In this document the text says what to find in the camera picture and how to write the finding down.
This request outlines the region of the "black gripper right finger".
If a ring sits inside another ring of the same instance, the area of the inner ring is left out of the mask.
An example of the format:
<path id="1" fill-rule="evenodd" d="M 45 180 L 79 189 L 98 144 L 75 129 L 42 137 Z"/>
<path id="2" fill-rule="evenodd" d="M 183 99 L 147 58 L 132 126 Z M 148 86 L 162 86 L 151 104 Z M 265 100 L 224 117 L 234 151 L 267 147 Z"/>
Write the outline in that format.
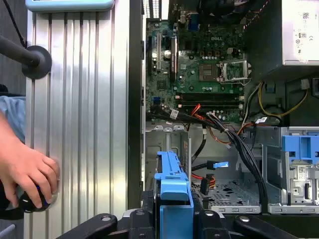
<path id="1" fill-rule="evenodd" d="M 288 233 L 258 217 L 239 215 L 228 223 L 226 218 L 205 209 L 199 199 L 194 199 L 195 239 L 295 239 Z"/>

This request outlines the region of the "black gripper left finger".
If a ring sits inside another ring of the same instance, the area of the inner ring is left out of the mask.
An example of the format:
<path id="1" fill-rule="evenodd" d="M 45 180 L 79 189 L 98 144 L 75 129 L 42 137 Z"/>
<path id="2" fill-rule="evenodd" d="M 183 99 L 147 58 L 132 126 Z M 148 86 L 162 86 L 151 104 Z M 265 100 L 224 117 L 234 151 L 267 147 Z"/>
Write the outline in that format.
<path id="1" fill-rule="evenodd" d="M 154 239 L 153 191 L 142 194 L 140 209 L 124 212 L 121 219 L 108 213 L 98 214 L 59 236 L 60 239 Z"/>

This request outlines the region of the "person's hand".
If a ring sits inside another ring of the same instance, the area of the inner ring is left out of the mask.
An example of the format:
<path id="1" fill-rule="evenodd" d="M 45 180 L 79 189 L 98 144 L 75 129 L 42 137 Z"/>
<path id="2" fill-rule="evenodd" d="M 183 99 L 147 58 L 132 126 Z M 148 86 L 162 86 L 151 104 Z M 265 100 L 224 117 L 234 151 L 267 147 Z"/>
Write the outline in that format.
<path id="1" fill-rule="evenodd" d="M 53 201 L 58 190 L 59 166 L 44 154 L 29 148 L 15 135 L 6 117 L 0 115 L 0 180 L 6 198 L 18 206 L 16 185 L 30 197 L 37 208 L 42 207 L 37 187 L 46 202 Z"/>

